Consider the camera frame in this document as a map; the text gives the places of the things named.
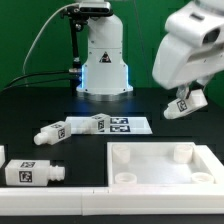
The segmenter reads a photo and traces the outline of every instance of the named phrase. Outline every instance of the black table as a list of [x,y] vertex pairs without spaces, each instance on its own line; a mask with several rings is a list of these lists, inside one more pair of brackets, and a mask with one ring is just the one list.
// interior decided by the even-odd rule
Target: black table
[[[0,145],[11,159],[45,159],[66,168],[64,182],[49,187],[107,186],[107,142],[194,142],[207,145],[224,161],[224,109],[208,100],[208,106],[185,118],[166,120],[163,111],[175,99],[175,91],[137,89],[128,100],[95,102],[76,98],[68,88],[17,88],[0,95]],[[73,135],[53,146],[36,146],[40,128],[67,116],[144,116],[152,135]],[[4,169],[0,187],[5,185]],[[223,215],[1,217],[1,223],[223,223]]]

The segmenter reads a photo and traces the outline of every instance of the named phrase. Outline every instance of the white tray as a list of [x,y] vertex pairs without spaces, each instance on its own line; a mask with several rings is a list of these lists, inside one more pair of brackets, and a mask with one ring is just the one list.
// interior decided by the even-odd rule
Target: white tray
[[[130,147],[130,162],[113,162],[112,147]],[[0,215],[224,214],[224,167],[207,146],[191,144],[193,161],[175,164],[183,143],[108,143],[108,187],[2,188]],[[192,184],[194,172],[211,174],[214,184]],[[136,184],[116,184],[115,175],[132,172]]]
[[[71,123],[72,134],[76,133],[77,127],[89,117],[67,117],[66,122]],[[111,120],[121,121],[111,123],[104,132],[97,132],[97,135],[130,135],[130,134],[152,134],[152,130],[146,117],[111,117]]]

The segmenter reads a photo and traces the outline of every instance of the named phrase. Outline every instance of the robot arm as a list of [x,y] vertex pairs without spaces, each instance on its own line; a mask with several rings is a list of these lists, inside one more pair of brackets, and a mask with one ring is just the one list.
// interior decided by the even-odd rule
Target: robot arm
[[153,77],[166,89],[178,87],[177,99],[164,112],[174,119],[206,106],[203,90],[216,72],[224,70],[224,3],[190,2],[168,18],[166,30]]

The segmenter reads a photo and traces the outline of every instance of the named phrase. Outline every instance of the white container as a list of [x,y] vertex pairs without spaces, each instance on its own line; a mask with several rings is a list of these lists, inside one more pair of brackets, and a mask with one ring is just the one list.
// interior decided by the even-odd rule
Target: white container
[[77,134],[95,134],[110,127],[110,116],[97,114],[83,121],[76,129]]
[[71,124],[59,121],[40,129],[41,133],[34,137],[36,145],[50,144],[62,141],[71,136]]
[[173,159],[177,163],[190,163],[193,157],[193,146],[191,144],[180,144],[174,148]]
[[64,180],[65,168],[52,167],[48,160],[11,160],[5,177],[10,186],[47,186],[49,180]]
[[126,164],[130,161],[130,148],[125,144],[114,144],[112,147],[113,162]]

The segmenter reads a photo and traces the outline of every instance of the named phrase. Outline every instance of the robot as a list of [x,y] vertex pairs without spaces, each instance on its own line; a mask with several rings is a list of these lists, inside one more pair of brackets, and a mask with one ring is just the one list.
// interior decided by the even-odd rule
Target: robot
[[195,0],[166,21],[153,67],[165,89],[178,87],[177,99],[164,111],[167,119],[186,116],[207,105],[204,89],[224,70],[223,0]]
[[[113,101],[132,95],[128,83],[128,66],[122,59],[123,25],[113,14],[109,2],[85,0],[64,9],[68,16],[73,42],[73,70],[81,69],[80,97]],[[88,59],[81,65],[76,32],[88,26]]]

